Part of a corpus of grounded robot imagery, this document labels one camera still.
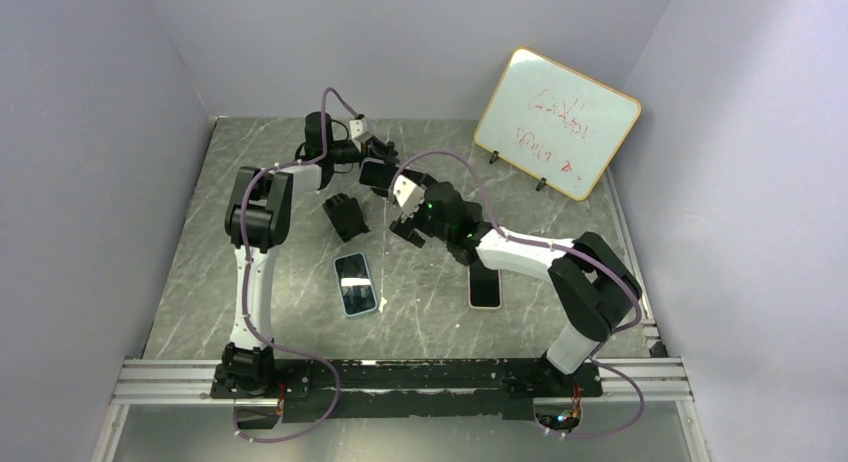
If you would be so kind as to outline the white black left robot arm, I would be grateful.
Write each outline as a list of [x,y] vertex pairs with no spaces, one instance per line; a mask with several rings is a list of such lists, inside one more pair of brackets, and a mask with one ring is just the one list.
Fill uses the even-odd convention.
[[237,261],[236,316],[213,391],[225,397],[261,398],[278,386],[271,323],[275,264],[286,241],[292,201],[299,193],[327,187],[341,165],[360,167],[375,160],[390,167],[398,164],[391,141],[371,134],[363,116],[333,135],[338,120],[320,112],[305,118],[304,140],[290,163],[261,169],[239,169],[224,218],[225,232]]

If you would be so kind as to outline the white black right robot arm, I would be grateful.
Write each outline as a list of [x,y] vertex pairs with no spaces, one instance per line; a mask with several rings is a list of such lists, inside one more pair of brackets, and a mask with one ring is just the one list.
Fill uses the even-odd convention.
[[562,396],[578,381],[577,369],[606,343],[628,314],[641,314],[642,288],[605,240],[594,232],[575,239],[544,239],[484,219],[448,182],[419,182],[410,172],[389,185],[400,208],[393,233],[420,247],[440,240],[464,266],[508,271],[550,283],[567,321],[545,351],[542,388]]

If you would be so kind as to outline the purple phone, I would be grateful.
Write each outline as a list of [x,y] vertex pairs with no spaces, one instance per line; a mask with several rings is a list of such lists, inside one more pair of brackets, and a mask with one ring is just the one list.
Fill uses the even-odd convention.
[[396,173],[397,167],[392,165],[360,167],[359,183],[369,187],[376,195],[389,198],[392,194],[391,182]]

